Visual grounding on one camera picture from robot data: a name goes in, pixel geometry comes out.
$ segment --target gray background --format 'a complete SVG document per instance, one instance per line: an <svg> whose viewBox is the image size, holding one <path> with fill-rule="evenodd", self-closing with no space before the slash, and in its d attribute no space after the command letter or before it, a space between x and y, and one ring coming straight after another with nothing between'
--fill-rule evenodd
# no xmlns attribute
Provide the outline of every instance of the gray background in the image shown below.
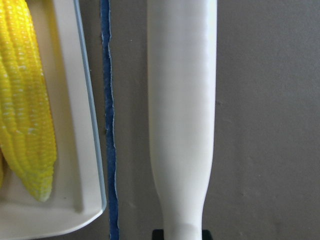
<svg viewBox="0 0 320 240"><path fill-rule="evenodd" d="M105 163L100 1L80 5ZM215 240L319 239L319 13L318 0L218 3L214 158L203 214ZM162 220L148 147L146 0L111 0L111 23L120 240L147 240ZM108 238L107 210L47 239Z"/></svg>

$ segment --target corn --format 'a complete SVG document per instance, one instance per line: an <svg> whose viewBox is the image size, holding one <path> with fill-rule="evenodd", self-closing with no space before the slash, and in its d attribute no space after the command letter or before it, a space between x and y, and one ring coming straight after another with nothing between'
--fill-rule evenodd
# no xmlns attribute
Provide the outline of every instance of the corn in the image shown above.
<svg viewBox="0 0 320 240"><path fill-rule="evenodd" d="M52 190L56 139L25 0L0 0L0 148L28 192L45 202Z"/></svg>

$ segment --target blue tape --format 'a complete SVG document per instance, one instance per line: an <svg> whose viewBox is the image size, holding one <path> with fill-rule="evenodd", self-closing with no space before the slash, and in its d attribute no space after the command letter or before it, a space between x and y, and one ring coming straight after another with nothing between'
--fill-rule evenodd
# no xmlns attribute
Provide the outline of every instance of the blue tape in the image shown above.
<svg viewBox="0 0 320 240"><path fill-rule="evenodd" d="M112 64L109 42L111 38L110 28L110 3L109 0L101 0L101 31L103 46L103 80L105 99L105 128L106 128L106 151L108 173L108 199L110 240L119 240L118 225L118 196L116 188L116 147L114 139L114 99L112 86Z"/></svg>

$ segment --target corn cob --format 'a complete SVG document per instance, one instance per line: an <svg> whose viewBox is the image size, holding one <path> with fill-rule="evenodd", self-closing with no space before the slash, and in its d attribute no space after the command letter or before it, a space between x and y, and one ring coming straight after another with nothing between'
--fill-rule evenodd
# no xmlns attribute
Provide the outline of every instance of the corn cob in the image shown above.
<svg viewBox="0 0 320 240"><path fill-rule="evenodd" d="M52 190L56 139L25 0L0 0L0 148L28 192L45 202Z"/></svg>

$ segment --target white plate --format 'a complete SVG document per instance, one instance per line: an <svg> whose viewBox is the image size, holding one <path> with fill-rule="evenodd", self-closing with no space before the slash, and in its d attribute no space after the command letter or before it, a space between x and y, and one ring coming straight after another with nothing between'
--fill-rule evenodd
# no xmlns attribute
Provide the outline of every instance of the white plate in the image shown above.
<svg viewBox="0 0 320 240"><path fill-rule="evenodd" d="M77 0L28 0L52 110L58 158L45 203L7 171L0 190L0 240L77 230L102 214L105 186L82 23Z"/></svg>

